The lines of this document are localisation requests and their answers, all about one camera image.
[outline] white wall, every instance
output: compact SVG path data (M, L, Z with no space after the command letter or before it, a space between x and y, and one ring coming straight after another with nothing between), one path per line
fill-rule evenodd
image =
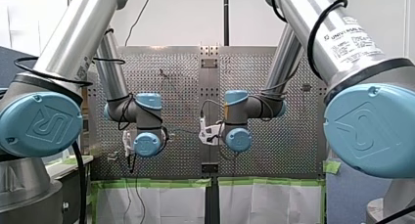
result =
M415 0L408 0L406 4L408 6L407 32L409 36L406 55L411 58L412 62L415 62Z
M119 45L146 0L129 0L115 13ZM197 46L223 44L223 0L150 0L128 45ZM284 25L264 0L229 0L230 44L275 46Z
M67 4L67 0L0 0L0 46L40 55Z

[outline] black cable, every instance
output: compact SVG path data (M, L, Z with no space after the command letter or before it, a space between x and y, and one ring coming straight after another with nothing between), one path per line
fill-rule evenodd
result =
M122 220L123 220L123 223L124 223L124 224L125 224L125 217L126 217L126 215L127 215L127 212L129 211L129 208L131 207L131 197L130 197L130 195L129 195L128 181L127 181L127 179L126 179L126 178L125 178L125 188L127 189L127 195L128 195L128 206L127 206L127 209L125 210L124 215L123 215L123 217L122 217Z
M146 112L146 113L150 114L152 117L156 118L156 119L157 119L160 123L162 123L162 118L161 118L160 116L158 116L158 115L156 115L155 113L153 113L153 112L151 112L151 111L147 110L146 108L144 108L143 106L141 106L141 105L139 105L139 104L137 104L137 106L138 106L140 109L142 109L144 112Z
M26 67L22 64L20 64L21 62L26 62L26 61L37 61L37 57L22 57L22 58L18 58L15 59L14 64L16 67L23 69L25 71L28 71L30 73L33 73L37 76L43 77L43 78L48 78L48 79L54 79L54 80L60 80L60 81L64 81L67 83L73 83L73 84L78 84L81 87L85 87L85 86L91 86L93 83L89 82L89 81L80 81L80 80L70 80L70 79L66 79L63 77L59 77L59 76L55 76L55 75L50 75L50 74L46 74L37 70L34 70L32 68Z
M235 161L235 159L238 157L239 153L235 153L233 158L227 157L226 154L224 152L222 152L222 147L220 147L220 139L222 137L222 135L220 134L220 131L222 130L222 125L225 119L223 119L221 122L219 122L220 126L219 126L219 132L217 132L217 148L219 149L219 154L222 158L229 160L229 161Z
M122 106L121 117L118 120L118 130L124 130L130 125L130 122L127 122L124 126L121 127L122 122L127 121L127 118L125 117L125 113L127 112L128 107L131 104L132 100L134 99L134 95L132 95L132 93L129 93L128 95L130 96L130 99L124 103L124 106Z
M0 100L3 99L4 95L6 94L7 89L1 89L0 88Z
M143 12L144 12L144 10L146 9L147 4L149 3L149 1L150 1L150 0L147 0L147 1L146 1L146 3L144 4L143 8L141 9L140 14L138 15L137 19L135 20L134 24L132 25L132 27L130 27L130 30L129 30L129 33L128 33L128 36L127 36L127 39L125 39L125 44L124 44L124 46L127 46L127 45L128 45L128 40L129 40L129 38L131 37L132 30L134 29L134 26L138 23L138 21L140 20L141 16L143 15Z
M162 145L162 147L159 149L159 151L155 154L155 156L158 156L164 149L165 149L165 147L167 146L167 142L168 142L168 140L170 140L170 136L168 135L168 131L167 131L167 128L166 127L164 127L164 126L162 126L161 127L161 130L162 130L162 132L164 132L164 137L165 137L165 139L164 139L164 144Z
M389 216L389 217L383 219L382 221L377 222L376 224L387 224L387 223L393 222L397 218L402 217L402 216L404 216L406 214L409 214L411 212L414 212L414 211L415 211L415 205L406 207L405 209L393 214L392 216Z
M275 15L282 21L287 22L287 20L280 14L277 8L277 3L275 3L275 0L271 0L272 10L274 10Z
M83 165L82 154L78 147L78 144L73 142L73 152L75 153L76 162L79 170L79 183L80 183L80 211L79 211L79 224L86 224L86 176L85 166Z
M314 49L314 41L317 36L318 29L320 28L321 24L326 20L326 18L330 15L330 13L339 7L347 7L348 1L347 0L337 0L332 5L330 5L326 10L324 10L321 15L318 17L317 22L315 23L314 27L312 28L310 32L310 36L308 38L308 44L307 44L307 56L308 56L308 63L310 65L310 68L312 72L321 79L321 75L318 72L315 62L314 62L314 55L313 55L313 49Z
M143 224L144 219L146 218L146 206L144 205L144 201L141 198L140 194L138 193L137 184L138 184L138 176L135 178L135 193L137 193L137 197L140 200L141 205L143 206L143 217L141 218L141 221L140 221L140 224Z
M104 35L107 35L108 33L114 33L114 29L113 28L109 28L105 31Z
M114 62L114 63L118 63L119 65L125 65L125 60L122 60L122 59L94 58L93 60L102 61L102 62Z
M213 103L219 107L222 107L219 103L217 103L215 100L211 100L211 99L206 99L204 100L204 102L202 103L202 107L201 107L201 117L204 117L204 108L205 108L205 104L206 103Z

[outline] robotic arm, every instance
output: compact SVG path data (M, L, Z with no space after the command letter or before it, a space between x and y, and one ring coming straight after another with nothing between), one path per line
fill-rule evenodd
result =
M0 102L1 151L16 157L46 157L77 139L82 125L78 88L88 84L82 80L97 53L108 99L105 115L119 123L137 122L136 154L151 157L159 152L167 137L161 128L161 96L128 94L122 69L113 62L117 53L107 27L126 1L71 1L33 71L18 74Z
M384 178L415 177L415 67L382 52L346 0L266 0L288 22L259 96L243 90L225 94L223 141L242 152L252 143L248 118L284 112L281 97L301 55L328 86L324 131L336 154L357 170Z

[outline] pegboard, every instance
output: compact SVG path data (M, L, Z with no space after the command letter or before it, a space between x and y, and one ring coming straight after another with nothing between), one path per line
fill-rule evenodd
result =
M117 130L116 122L104 118L106 99L97 77L93 80L95 86L90 88L94 93L89 96L91 114L98 115L90 123L94 124L90 134L97 135L97 142L91 144L95 154L92 179L199 178L199 48L129 47L118 52L126 61L122 69L130 92L161 94L161 117L172 134L171 140L157 157L137 157L136 169L130 174L123 155L122 132ZM134 127L135 124L131 124L128 128Z
M208 146L201 145L198 138L199 113L201 95L205 94L203 90L209 78L201 75L201 71L206 70L201 68L204 54L200 47L123 47L118 52L126 60L123 71L130 92L161 93L161 116L173 134L172 141L157 157L137 158L137 168L130 174L123 156L122 132L117 130L116 122L104 118L103 88L98 75L91 73L89 78L95 83L88 90L90 151L95 156L92 179L201 177L201 164L206 162ZM210 75L217 79L209 79L211 89L219 90L220 100L230 89L258 93L265 83L274 53L275 48L270 47L220 47L216 55L218 74ZM302 91L304 84L311 86L309 92ZM250 120L254 144L248 152L235 161L211 158L211 162L219 163L218 176L318 178L325 154L325 141L318 126L322 125L319 120L322 120L324 87L309 70L306 59L302 59L288 92L288 110L283 117L271 122ZM220 119L222 111L212 108L205 114ZM223 151L232 156L226 148Z
M274 51L260 47L221 47L221 104L227 90L244 89L258 94L268 76ZM286 113L270 122L250 119L251 149L234 160L219 157L218 176L317 178L322 174L325 142L320 121L325 88L311 72L306 57L301 59L287 91ZM223 117L222 112L218 114L219 118ZM234 158L225 147L222 151L226 157Z

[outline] blue cap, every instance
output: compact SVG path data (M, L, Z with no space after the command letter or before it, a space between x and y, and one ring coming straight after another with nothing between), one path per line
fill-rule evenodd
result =
M253 136L245 128L232 129L226 135L226 145L234 152L242 153L248 150L252 144Z
M248 99L246 90L228 90L225 93L225 102L227 105L236 105Z
M134 151L140 157L153 157L161 147L161 141L156 134L141 133L134 140Z
M27 94L0 112L0 149L17 157L48 157L82 130L79 106L55 92Z
M151 110L161 110L161 95L155 93L142 93L136 96L135 102Z
M415 178L415 93L390 84L359 84L325 112L332 149L351 167L384 178Z

